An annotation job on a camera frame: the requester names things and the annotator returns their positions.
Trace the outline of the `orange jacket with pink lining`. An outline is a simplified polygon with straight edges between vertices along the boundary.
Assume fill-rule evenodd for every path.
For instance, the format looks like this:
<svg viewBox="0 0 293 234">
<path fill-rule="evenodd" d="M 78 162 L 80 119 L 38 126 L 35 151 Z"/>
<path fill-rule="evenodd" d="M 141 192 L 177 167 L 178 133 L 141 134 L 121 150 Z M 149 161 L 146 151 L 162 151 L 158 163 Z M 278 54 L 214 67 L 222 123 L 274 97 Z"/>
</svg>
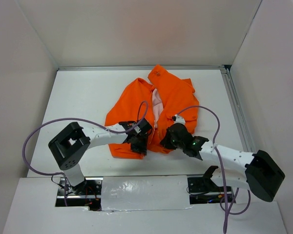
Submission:
<svg viewBox="0 0 293 234">
<path fill-rule="evenodd" d="M 137 120 L 147 112 L 146 120 L 153 127 L 147 140 L 147 150 L 168 154 L 161 140 L 166 130 L 173 124 L 172 118 L 181 110 L 190 107 L 181 116 L 190 133 L 195 132 L 198 119 L 198 99 L 191 80 L 180 79 L 169 73 L 163 66 L 156 65 L 148 75 L 148 80 L 137 78 L 122 92 L 116 104 L 107 113 L 105 124 L 114 125 L 121 121 Z"/>
</svg>

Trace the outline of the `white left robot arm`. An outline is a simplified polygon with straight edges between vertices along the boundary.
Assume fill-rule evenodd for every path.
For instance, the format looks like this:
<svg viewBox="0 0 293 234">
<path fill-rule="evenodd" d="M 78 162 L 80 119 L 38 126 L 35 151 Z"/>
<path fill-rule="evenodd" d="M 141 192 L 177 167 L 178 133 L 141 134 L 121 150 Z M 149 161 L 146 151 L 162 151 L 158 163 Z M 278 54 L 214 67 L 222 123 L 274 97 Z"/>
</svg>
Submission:
<svg viewBox="0 0 293 234">
<path fill-rule="evenodd" d="M 146 119 L 123 121 L 115 125 L 83 128 L 77 122 L 68 124 L 48 144 L 48 147 L 69 183 L 70 190 L 83 195 L 89 184 L 81 171 L 79 161 L 86 150 L 108 144 L 129 144 L 134 153 L 147 152 L 147 140 L 152 126 Z"/>
</svg>

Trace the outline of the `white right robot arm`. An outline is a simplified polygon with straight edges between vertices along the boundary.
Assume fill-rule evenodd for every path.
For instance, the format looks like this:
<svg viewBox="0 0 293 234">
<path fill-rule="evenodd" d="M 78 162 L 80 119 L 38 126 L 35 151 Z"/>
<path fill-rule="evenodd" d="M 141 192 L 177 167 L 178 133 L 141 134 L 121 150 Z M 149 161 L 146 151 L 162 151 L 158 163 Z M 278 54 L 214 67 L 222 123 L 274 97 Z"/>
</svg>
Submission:
<svg viewBox="0 0 293 234">
<path fill-rule="evenodd" d="M 213 144 L 205 137 L 193 136 L 181 123 L 168 127 L 160 144 L 166 149 L 180 149 L 189 157 L 210 162 L 214 170 L 223 163 L 231 174 L 226 175 L 228 186 L 250 190 L 265 202 L 273 201 L 285 179 L 285 174 L 267 152 L 242 152 Z"/>
</svg>

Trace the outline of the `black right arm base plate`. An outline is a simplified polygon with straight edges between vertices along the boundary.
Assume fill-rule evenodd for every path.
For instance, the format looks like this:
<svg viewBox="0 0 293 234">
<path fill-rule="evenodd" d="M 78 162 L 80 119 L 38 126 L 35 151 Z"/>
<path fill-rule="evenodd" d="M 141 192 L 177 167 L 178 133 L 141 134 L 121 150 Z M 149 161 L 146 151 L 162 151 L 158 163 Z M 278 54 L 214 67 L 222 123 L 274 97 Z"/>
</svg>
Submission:
<svg viewBox="0 0 293 234">
<path fill-rule="evenodd" d="M 189 202 L 194 204 L 209 204 L 224 202 L 224 188 L 217 186 L 210 179 L 194 176 L 188 177 Z"/>
</svg>

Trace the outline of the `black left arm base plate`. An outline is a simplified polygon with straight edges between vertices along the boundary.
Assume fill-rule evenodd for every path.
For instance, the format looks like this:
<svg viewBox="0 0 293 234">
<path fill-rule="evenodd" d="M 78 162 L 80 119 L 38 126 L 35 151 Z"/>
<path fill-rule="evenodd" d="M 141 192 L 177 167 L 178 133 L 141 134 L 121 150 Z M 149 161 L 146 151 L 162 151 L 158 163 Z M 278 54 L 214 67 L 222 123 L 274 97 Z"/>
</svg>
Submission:
<svg viewBox="0 0 293 234">
<path fill-rule="evenodd" d="M 90 211 L 101 211 L 102 178 L 87 177 L 86 186 L 80 192 L 75 193 L 69 182 L 63 177 L 59 182 L 56 192 L 55 207 L 85 207 Z"/>
</svg>

